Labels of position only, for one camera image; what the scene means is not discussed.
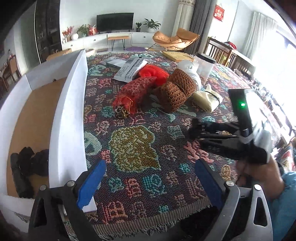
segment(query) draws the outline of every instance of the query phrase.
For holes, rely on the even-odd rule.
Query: potted plant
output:
[[[81,38],[86,37],[88,32],[89,32],[89,28],[88,28],[88,25],[86,24],[81,25],[77,30],[77,33]]]
[[[159,22],[154,22],[152,19],[148,20],[147,18],[145,18],[145,23],[144,25],[146,25],[148,27],[148,32],[149,33],[155,33],[155,31],[161,26],[161,24]]]
[[[62,32],[62,34],[64,35],[66,41],[71,41],[70,35],[71,35],[72,31],[73,31],[73,28],[74,28],[74,26],[67,27],[67,30]]]
[[[136,28],[136,32],[141,32],[141,26],[142,26],[142,23],[136,23],[137,25],[137,28]]]

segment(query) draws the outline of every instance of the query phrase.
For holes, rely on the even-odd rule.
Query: white curtain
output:
[[[189,30],[195,0],[180,0],[172,36],[176,36],[178,28]]]
[[[264,37],[269,32],[274,31],[276,27],[277,22],[274,19],[262,13],[254,12],[252,27],[243,54],[252,60]]]

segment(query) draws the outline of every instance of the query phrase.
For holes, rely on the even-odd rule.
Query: brown mesh bag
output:
[[[154,90],[165,112],[176,111],[197,89],[194,80],[181,69],[175,69],[168,81]]]

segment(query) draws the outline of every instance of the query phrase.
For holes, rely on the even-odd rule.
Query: purple round mat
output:
[[[128,47],[126,48],[129,52],[146,52],[147,50],[144,47]]]

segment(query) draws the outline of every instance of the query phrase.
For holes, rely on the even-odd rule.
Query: white plastic bag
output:
[[[205,91],[196,91],[192,94],[193,102],[207,113],[214,109],[223,101],[221,95],[212,90],[211,85],[207,85]]]
[[[202,81],[197,74],[197,67],[189,60],[182,60],[178,63],[178,69],[183,70],[195,81],[197,90],[199,91],[202,86]]]

